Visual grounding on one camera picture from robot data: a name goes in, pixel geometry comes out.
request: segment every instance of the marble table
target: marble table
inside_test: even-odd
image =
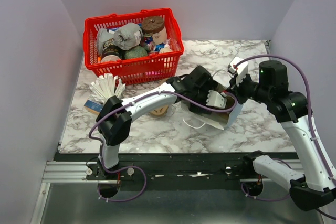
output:
[[[235,57],[265,54],[263,41],[183,41],[185,52],[180,58],[176,75],[189,73],[198,65],[209,72],[225,69]],[[254,80],[258,80],[258,64],[261,59],[249,64]],[[226,85],[230,79],[227,73],[219,72],[215,80]],[[99,142],[88,138],[96,115],[88,112],[84,103],[91,91],[89,84],[96,79],[95,74],[82,64],[80,74],[61,140],[61,153],[97,153]],[[132,97],[158,86],[149,82],[127,86],[124,97]],[[247,101],[236,122],[222,131],[205,125],[200,129],[187,126],[202,123],[182,111],[179,104],[169,107],[162,117],[144,115],[132,123],[130,136],[120,145],[124,153],[203,153],[203,152],[291,152],[294,148],[288,136],[266,106]]]

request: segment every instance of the red plastic shopping basket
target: red plastic shopping basket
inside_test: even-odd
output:
[[[156,54],[138,59],[120,60],[116,62],[98,63],[96,36],[100,28],[115,28],[129,22],[140,23],[147,17],[161,16],[167,30],[167,38],[171,39],[173,52]],[[184,48],[181,31],[170,8],[141,10],[139,13],[89,18],[85,21],[83,34],[85,66],[97,76],[112,73],[119,76],[126,85],[161,80],[175,76],[180,56]]]

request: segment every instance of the gray floor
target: gray floor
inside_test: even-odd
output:
[[[284,191],[267,183],[264,197]],[[118,193],[127,197],[134,192]],[[124,203],[98,200],[96,185],[55,184],[49,191],[42,223],[47,224],[221,224],[221,223],[323,223],[316,211],[303,212],[293,202],[261,202],[245,198],[241,191],[145,191]]]

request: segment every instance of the brown lid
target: brown lid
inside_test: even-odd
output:
[[[156,34],[164,28],[164,20],[159,16],[145,18],[141,23],[141,28],[146,34]]]

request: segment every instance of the green round object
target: green round object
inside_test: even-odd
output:
[[[143,47],[136,46],[125,52],[125,60],[138,59],[147,55],[147,51]]]

